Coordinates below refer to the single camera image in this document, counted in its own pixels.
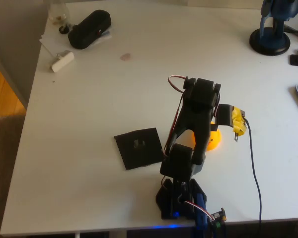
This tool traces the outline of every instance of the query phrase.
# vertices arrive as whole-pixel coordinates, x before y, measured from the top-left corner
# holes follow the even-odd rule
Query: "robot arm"
[[[245,112],[231,105],[219,104],[221,85],[205,79],[186,77],[183,88],[183,106],[165,147],[165,158],[160,173],[181,182],[188,182],[201,171],[211,131],[218,125],[233,127],[235,140],[246,131]],[[194,149],[176,144],[186,130],[194,133]]]

